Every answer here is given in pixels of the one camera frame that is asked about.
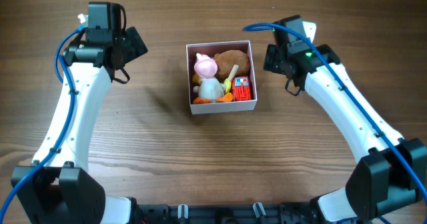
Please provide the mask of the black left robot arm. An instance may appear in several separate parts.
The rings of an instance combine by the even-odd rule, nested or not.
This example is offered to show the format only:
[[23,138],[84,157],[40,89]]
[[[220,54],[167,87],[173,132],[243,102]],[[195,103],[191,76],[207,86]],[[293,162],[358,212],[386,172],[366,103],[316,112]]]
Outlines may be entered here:
[[114,197],[89,174],[89,145],[105,94],[130,61],[147,52],[125,9],[90,2],[62,40],[54,70],[62,88],[49,130],[31,164],[14,169],[12,190],[32,223],[143,223],[133,197]]

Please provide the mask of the yellow toy rattle drum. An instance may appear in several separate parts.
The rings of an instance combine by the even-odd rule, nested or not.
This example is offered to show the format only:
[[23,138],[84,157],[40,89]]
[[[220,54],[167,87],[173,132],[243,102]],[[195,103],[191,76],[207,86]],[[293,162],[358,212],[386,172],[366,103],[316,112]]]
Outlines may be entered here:
[[230,74],[228,75],[228,77],[222,83],[222,87],[223,87],[223,90],[224,90],[225,94],[227,94],[227,93],[230,92],[230,89],[232,88],[232,80],[236,76],[236,73],[237,73],[238,69],[239,69],[239,66],[238,65],[234,65],[232,67],[232,70],[230,71]]

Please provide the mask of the red toy fire truck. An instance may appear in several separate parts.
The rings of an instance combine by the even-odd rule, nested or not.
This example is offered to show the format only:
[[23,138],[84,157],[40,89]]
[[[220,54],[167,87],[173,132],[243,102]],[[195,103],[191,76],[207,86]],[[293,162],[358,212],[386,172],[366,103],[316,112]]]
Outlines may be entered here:
[[232,81],[234,101],[252,100],[251,83],[248,76],[235,77]]

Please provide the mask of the brown plush capybara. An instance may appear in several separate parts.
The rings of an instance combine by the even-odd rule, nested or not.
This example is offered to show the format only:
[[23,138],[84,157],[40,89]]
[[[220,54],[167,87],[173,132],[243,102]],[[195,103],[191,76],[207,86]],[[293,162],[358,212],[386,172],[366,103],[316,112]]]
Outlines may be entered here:
[[218,79],[226,79],[231,73],[234,65],[239,66],[236,72],[237,76],[247,76],[250,73],[250,60],[243,51],[229,50],[223,53],[217,53],[213,59],[218,65],[218,72],[216,74]]

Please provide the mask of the white box pink interior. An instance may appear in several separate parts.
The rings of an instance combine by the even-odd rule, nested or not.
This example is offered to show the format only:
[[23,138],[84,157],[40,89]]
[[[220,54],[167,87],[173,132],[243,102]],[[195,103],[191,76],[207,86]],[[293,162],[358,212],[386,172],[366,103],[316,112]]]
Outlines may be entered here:
[[[222,53],[228,50],[240,50],[246,53],[250,61],[250,85],[252,99],[249,101],[233,101],[231,103],[208,103],[193,104],[196,94],[193,92],[192,75],[195,73],[193,66],[196,60],[196,53],[207,54],[213,57],[216,53]],[[258,101],[256,89],[256,76],[254,72],[254,62],[252,57],[252,46],[250,41],[226,41],[217,43],[196,43],[186,45],[187,53],[187,74],[189,86],[189,106],[192,115],[208,113],[225,113],[232,111],[252,111]]]

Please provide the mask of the pink hat duck toy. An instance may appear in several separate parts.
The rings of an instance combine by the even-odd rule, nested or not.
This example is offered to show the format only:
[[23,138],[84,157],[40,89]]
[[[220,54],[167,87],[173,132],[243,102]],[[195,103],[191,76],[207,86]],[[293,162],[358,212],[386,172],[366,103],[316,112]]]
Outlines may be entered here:
[[208,55],[196,53],[194,71],[201,78],[212,78],[218,71],[218,64]]

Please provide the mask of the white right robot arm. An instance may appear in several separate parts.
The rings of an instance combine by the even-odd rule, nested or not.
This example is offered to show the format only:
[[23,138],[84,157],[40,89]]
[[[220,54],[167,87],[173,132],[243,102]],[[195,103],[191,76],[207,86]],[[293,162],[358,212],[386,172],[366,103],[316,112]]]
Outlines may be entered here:
[[316,26],[298,15],[260,25],[275,41],[264,69],[285,75],[330,116],[354,156],[345,186],[310,204],[316,223],[368,222],[426,200],[426,146],[391,127],[352,83],[341,59],[327,45],[313,43]]

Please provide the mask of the white plush duck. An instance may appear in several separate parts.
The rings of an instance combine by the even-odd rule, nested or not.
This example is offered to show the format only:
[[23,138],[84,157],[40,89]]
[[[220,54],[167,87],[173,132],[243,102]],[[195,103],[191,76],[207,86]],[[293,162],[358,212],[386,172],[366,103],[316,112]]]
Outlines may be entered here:
[[234,95],[231,93],[232,82],[229,79],[220,83],[215,77],[202,78],[194,74],[192,81],[196,84],[193,92],[197,94],[193,104],[226,103],[234,100]]

